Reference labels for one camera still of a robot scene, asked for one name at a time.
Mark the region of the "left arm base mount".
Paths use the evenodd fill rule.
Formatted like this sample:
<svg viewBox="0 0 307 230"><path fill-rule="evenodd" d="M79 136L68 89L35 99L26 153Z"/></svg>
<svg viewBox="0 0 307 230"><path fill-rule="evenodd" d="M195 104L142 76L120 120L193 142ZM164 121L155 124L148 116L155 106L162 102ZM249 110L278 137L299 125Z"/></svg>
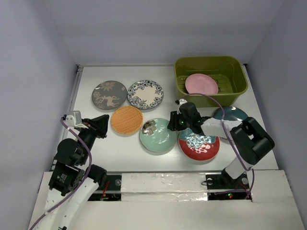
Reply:
<svg viewBox="0 0 307 230"><path fill-rule="evenodd" d="M121 174L108 175L104 187L98 188L88 201L121 201Z"/></svg>

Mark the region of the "mint green flower plate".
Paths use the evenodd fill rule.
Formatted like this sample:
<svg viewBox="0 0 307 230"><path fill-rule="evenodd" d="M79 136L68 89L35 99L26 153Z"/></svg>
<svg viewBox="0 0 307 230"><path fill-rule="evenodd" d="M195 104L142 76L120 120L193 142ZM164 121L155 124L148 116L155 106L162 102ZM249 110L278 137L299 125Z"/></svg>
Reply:
<svg viewBox="0 0 307 230"><path fill-rule="evenodd" d="M140 130L140 141L150 152L162 153L169 151L177 142L177 132L167 128L169 121L154 118L146 121Z"/></svg>

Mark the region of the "red and teal plate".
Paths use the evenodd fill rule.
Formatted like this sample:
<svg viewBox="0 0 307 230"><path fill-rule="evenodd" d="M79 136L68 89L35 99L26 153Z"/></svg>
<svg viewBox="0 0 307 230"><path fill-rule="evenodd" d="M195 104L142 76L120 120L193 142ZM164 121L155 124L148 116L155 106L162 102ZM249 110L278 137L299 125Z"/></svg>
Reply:
<svg viewBox="0 0 307 230"><path fill-rule="evenodd" d="M199 162L212 160L220 149L220 139L217 136L202 136L189 128L180 132L178 144L185 156Z"/></svg>

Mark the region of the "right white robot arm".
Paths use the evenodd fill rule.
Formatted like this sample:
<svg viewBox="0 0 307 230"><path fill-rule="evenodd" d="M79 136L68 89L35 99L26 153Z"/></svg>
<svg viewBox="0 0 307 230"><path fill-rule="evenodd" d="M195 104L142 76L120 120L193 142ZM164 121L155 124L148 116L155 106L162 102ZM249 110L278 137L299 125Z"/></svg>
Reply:
<svg viewBox="0 0 307 230"><path fill-rule="evenodd" d="M251 191L253 183L243 184L245 173L252 171L275 147L270 135L253 117L228 120L225 107L218 109L220 117L209 117L201 116L191 102L179 100L177 104L179 108L170 113L167 128L180 132L179 146L186 156L197 161L210 160L217 154L222 138L236 155L220 173L207 175L203 184L210 190Z"/></svg>

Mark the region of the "blue floral white plate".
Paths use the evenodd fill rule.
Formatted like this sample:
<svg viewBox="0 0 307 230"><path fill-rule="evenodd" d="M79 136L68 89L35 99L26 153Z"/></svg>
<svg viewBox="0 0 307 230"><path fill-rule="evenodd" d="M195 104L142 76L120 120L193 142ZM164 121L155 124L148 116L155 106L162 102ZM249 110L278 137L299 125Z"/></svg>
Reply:
<svg viewBox="0 0 307 230"><path fill-rule="evenodd" d="M130 104L141 110L157 107L164 98L164 90L153 80L140 80L133 83L127 94Z"/></svg>

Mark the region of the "dark teal plate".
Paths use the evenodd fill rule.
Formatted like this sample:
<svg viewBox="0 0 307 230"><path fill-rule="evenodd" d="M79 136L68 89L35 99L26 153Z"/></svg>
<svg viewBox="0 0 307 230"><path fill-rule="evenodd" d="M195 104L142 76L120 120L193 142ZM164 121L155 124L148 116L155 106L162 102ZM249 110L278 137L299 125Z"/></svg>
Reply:
<svg viewBox="0 0 307 230"><path fill-rule="evenodd" d="M241 109L234 106L223 107L224 110L224 120L227 121L242 121L245 120L248 115ZM223 111L221 108L217 109L213 113L213 118L221 120L223 116Z"/></svg>

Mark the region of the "orange woven plate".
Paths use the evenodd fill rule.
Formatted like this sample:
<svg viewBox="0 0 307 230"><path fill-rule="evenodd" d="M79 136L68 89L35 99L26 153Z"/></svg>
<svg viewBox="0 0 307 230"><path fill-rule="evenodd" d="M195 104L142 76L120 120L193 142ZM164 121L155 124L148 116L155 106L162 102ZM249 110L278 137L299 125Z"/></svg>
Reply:
<svg viewBox="0 0 307 230"><path fill-rule="evenodd" d="M120 107L111 116L111 126L120 134L133 134L141 128L142 124L142 112L133 106Z"/></svg>

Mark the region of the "grey deer plate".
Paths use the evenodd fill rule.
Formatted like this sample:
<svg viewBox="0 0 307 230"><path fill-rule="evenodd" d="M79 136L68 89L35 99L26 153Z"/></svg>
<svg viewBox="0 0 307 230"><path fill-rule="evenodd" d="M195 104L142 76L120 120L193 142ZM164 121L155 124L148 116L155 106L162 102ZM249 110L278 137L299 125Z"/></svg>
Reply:
<svg viewBox="0 0 307 230"><path fill-rule="evenodd" d="M94 88L91 98L97 108L101 110L113 110L125 102L127 88L119 81L108 80Z"/></svg>

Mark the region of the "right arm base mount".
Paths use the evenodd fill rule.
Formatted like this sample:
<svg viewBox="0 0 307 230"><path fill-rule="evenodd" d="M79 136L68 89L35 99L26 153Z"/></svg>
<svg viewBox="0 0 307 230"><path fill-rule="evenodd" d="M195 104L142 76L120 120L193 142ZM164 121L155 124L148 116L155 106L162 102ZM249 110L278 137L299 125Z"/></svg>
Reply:
<svg viewBox="0 0 307 230"><path fill-rule="evenodd" d="M206 186L208 200L251 200L250 184L244 173L234 181L224 180L221 174L206 174L201 185Z"/></svg>

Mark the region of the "pink plate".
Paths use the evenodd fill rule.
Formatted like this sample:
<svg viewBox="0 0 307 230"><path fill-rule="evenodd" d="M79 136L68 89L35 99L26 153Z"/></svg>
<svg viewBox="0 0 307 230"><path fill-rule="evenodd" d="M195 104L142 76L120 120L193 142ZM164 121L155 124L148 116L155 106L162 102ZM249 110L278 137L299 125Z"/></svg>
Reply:
<svg viewBox="0 0 307 230"><path fill-rule="evenodd" d="M195 73L187 77L185 88L188 93L217 94L218 85L208 75Z"/></svg>

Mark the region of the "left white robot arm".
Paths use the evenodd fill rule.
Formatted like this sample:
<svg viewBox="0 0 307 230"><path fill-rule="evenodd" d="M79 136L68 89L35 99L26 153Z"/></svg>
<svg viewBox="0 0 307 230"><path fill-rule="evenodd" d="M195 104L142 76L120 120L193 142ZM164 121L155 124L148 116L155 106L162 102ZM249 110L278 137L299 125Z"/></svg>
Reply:
<svg viewBox="0 0 307 230"><path fill-rule="evenodd" d="M109 115L82 118L70 111L60 119L75 138L63 139L57 146L56 162L48 183L43 214L32 230L71 230L90 196L107 184L107 171L92 163L91 149L98 138L106 138Z"/></svg>

